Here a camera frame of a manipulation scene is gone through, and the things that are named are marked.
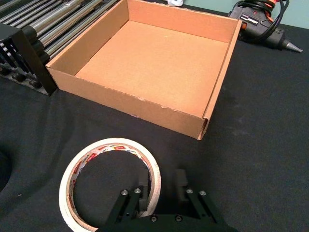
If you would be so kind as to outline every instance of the box flap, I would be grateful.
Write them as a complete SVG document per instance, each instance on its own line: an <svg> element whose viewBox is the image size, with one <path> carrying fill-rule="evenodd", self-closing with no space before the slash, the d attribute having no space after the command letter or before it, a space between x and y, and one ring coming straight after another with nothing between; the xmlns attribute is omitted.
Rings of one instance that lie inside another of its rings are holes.
<svg viewBox="0 0 309 232"><path fill-rule="evenodd" d="M209 101L207 108L205 110L203 118L206 118L208 120L210 120L210 117L211 117L212 112L214 110L215 104L217 102L217 99L218 99L218 96L219 96L219 93L220 93L220 90L221 90L221 86L222 86L223 80L225 78L225 74L226 74L228 65L230 63L230 60L231 60L231 57L232 57L232 54L233 54L233 51L234 51L234 47L235 47L235 44L236 44L236 41L237 41L237 38L238 38L241 23L242 23L242 21L239 20L237 27L235 29L235 32L234 32L234 36L233 36L233 38L232 38L232 40L229 44L228 50L226 52L225 60L224 60L224 63L221 67L220 74L218 76L216 84L214 86L210 101Z"/></svg>
<svg viewBox="0 0 309 232"><path fill-rule="evenodd" d="M120 0L46 66L75 75L128 20L127 0Z"/></svg>
<svg viewBox="0 0 309 232"><path fill-rule="evenodd" d="M165 4L128 0L131 21L229 43L237 20Z"/></svg>

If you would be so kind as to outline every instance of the black cable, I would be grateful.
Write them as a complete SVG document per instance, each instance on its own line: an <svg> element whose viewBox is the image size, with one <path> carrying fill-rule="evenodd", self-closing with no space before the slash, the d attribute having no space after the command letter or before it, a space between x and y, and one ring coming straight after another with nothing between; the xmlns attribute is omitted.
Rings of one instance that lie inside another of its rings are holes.
<svg viewBox="0 0 309 232"><path fill-rule="evenodd" d="M285 5L284 5L283 1L284 0L280 0L281 9L280 9L280 13L279 13L278 17L269 26L269 28L266 31L264 31L264 33L262 33L261 35L255 37L255 38L242 38L242 39L244 41L250 42L250 43L259 43L259 42L262 42L265 39L267 39L276 30L276 28L279 26L279 24L280 24L280 22L283 18L284 13L285 13L286 9L288 8L288 6L290 4L289 0L285 0L286 1ZM237 2L234 7L236 7L236 6L255 8L257 10L268 12L269 16L271 16L271 13L272 13L273 9L275 8L276 4L269 1L269 0L242 0L242 1Z"/></svg>

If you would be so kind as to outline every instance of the white object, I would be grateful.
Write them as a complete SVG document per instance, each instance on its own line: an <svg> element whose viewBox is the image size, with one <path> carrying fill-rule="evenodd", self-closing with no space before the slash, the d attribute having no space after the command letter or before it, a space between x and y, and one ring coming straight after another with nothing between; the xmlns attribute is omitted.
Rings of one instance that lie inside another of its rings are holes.
<svg viewBox="0 0 309 232"><path fill-rule="evenodd" d="M168 0L170 6L182 6L183 0Z"/></svg>
<svg viewBox="0 0 309 232"><path fill-rule="evenodd" d="M151 190L148 198L147 211L140 213L139 217L151 215L158 203L161 191L161 175L159 167L152 154L142 145L129 139L110 138L93 143L81 152L69 163L65 170L59 189L59 207L67 225L74 232L94 232L97 228L86 224L79 216L74 206L73 190L76 178L81 169L93 158L103 155L104 152L118 150L127 151L140 158L147 166Z"/></svg>

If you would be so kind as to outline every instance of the black knob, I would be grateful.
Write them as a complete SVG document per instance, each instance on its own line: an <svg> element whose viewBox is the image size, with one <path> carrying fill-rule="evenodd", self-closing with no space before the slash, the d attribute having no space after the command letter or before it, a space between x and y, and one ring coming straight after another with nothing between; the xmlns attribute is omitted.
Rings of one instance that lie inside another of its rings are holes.
<svg viewBox="0 0 309 232"><path fill-rule="evenodd" d="M42 84L38 81L29 81L29 85L31 85L32 87L34 88L41 88L42 87Z"/></svg>
<svg viewBox="0 0 309 232"><path fill-rule="evenodd" d="M12 78L16 81L23 82L26 79L26 76L19 73L13 73Z"/></svg>

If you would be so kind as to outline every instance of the tape label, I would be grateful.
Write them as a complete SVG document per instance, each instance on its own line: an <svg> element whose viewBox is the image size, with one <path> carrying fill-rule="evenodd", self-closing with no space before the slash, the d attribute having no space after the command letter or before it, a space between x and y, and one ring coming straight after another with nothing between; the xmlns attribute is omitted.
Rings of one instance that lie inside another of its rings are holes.
<svg viewBox="0 0 309 232"><path fill-rule="evenodd" d="M100 147L97 147L95 149L92 149L91 151L86 153L82 157L82 160L76 165L76 167L74 168L74 171L72 173L72 178L71 178L71 181L70 181L69 202L70 202L72 209L73 209L73 211L76 215L78 215L78 213L77 213L75 205L74 205L73 192L74 192L75 183L76 183L76 179L77 179L78 174L85 167L85 165L87 163L89 163L91 160L93 160L95 157L97 157L98 155L100 155L104 152L113 151L113 150L115 150L115 151L126 151L126 152L132 153L133 155L135 155L139 159L141 159L143 161L143 163L149 169L148 164L146 163L146 160L142 157L142 154L140 153L140 151L131 147L131 146L119 145L119 144L110 144L110 145L104 145L104 146L100 146Z"/></svg>

